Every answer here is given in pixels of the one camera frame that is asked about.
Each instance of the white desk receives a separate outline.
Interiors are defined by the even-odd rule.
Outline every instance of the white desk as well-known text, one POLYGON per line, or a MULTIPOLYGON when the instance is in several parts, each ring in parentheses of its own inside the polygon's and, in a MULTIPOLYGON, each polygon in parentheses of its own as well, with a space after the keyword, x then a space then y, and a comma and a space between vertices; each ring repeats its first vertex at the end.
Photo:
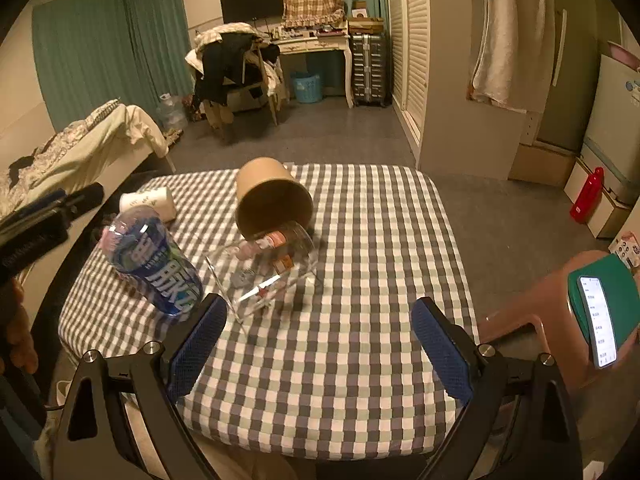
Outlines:
POLYGON ((280 55, 303 54, 305 52, 324 52, 327 50, 341 50, 344 52, 344 93, 347 97, 349 108, 353 108, 353 95, 351 94, 351 49, 349 37, 326 36, 324 38, 291 38, 290 40, 273 41, 280 47, 280 55))

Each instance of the screw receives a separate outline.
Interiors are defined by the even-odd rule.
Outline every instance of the screw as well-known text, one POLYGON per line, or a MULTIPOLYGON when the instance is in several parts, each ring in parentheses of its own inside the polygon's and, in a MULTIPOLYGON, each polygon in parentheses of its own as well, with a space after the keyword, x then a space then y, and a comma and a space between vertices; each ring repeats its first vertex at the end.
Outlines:
POLYGON ((160 343, 158 341, 149 341, 142 349, 145 351, 145 354, 153 355, 160 349, 160 343))
POLYGON ((542 364, 545 366, 553 366, 556 364, 556 359, 547 353, 540 354, 540 361, 542 361, 542 364))
POLYGON ((98 357, 100 357, 100 352, 97 350, 89 350, 82 356, 82 359, 87 363, 93 363, 98 357))
POLYGON ((493 357, 495 355, 495 348, 491 345, 482 344, 478 347, 478 351, 482 357, 493 357))

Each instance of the human hand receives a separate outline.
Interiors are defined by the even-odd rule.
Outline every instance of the human hand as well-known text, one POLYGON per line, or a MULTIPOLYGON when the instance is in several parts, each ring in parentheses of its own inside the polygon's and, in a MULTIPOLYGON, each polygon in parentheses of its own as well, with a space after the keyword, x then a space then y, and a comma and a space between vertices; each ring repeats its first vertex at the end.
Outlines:
MULTIPOLYGON (((20 283, 13 281, 13 294, 15 302, 19 305, 13 319, 7 324, 4 334, 6 341, 12 347, 9 357, 18 368, 22 368, 28 374, 33 374, 38 369, 38 355, 33 347, 33 338, 29 331, 29 316, 22 307, 24 290, 20 283)), ((0 375, 4 373, 4 361, 0 358, 0 375)))

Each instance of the green book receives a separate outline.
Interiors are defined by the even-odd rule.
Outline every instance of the green book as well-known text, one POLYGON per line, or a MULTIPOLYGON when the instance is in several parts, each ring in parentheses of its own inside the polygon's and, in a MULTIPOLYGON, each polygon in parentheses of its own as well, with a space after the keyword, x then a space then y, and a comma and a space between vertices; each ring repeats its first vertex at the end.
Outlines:
POLYGON ((640 323, 640 297, 631 272, 616 254, 609 254, 597 262, 569 274, 567 280, 571 307, 584 339, 590 344, 587 313, 578 288, 580 276, 593 276, 600 279, 609 305, 613 333, 616 337, 616 348, 620 349, 629 334, 640 323))

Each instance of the smartphone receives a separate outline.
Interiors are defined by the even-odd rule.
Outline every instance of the smartphone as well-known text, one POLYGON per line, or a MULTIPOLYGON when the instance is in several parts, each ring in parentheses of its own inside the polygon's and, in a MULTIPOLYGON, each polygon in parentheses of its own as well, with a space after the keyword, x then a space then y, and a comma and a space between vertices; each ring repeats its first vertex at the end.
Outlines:
POLYGON ((593 276, 580 276, 578 288, 582 296, 582 304, 588 314, 593 364, 596 368, 605 368, 618 358, 607 298, 600 280, 593 276))

